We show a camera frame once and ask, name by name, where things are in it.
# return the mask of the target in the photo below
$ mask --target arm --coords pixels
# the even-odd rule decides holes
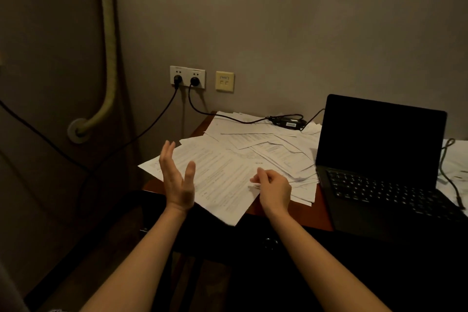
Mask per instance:
[[[166,209],[81,312],[147,312],[151,309],[172,245],[194,202],[195,163],[188,164],[183,179],[172,161],[174,147],[175,143],[166,141],[159,158],[166,188]]]
[[[258,168],[250,181],[260,183],[265,214],[326,312],[389,311],[288,214],[291,186],[285,177]]]

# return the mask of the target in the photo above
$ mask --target hand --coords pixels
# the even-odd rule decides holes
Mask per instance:
[[[250,179],[252,183],[260,184],[260,203],[268,218],[272,215],[287,215],[291,199],[291,185],[283,175],[274,170],[257,169]]]
[[[166,208],[175,208],[186,214],[193,207],[195,199],[193,185],[195,162],[189,162],[185,170],[185,178],[182,178],[172,160],[172,152],[175,147],[175,142],[169,144],[169,141],[166,141],[159,157],[164,187],[166,188]]]

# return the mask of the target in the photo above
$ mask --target floor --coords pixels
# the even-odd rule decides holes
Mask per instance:
[[[138,244],[140,228],[142,228],[142,213],[140,208],[136,208],[125,214],[109,230],[95,249],[85,257],[37,312],[48,312],[53,309],[78,312]],[[178,258],[179,254],[173,253],[173,268]],[[188,257],[184,265],[171,301],[171,312],[179,310],[194,262],[193,257]],[[204,261],[189,311],[225,311],[224,302],[230,275],[230,267]]]

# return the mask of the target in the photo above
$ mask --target gray wall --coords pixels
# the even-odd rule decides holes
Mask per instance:
[[[89,143],[66,136],[70,121],[91,116],[104,96],[100,13],[100,0],[0,0],[0,98],[87,166],[122,143],[126,128],[117,105]],[[3,109],[0,129],[0,260],[25,295],[126,191],[128,168],[123,155],[103,167],[95,213],[67,227],[57,220],[73,216],[85,174]]]
[[[467,12],[468,0],[118,0],[135,121],[165,106],[177,65],[207,70],[209,110],[308,117],[338,93],[445,110],[446,135],[466,137]],[[236,74],[234,94],[214,90],[217,70]],[[202,117],[178,96],[144,159]]]

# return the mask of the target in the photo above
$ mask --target laptop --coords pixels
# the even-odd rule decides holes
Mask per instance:
[[[388,242],[446,237],[466,216],[436,190],[447,113],[339,95],[316,168],[337,231]]]

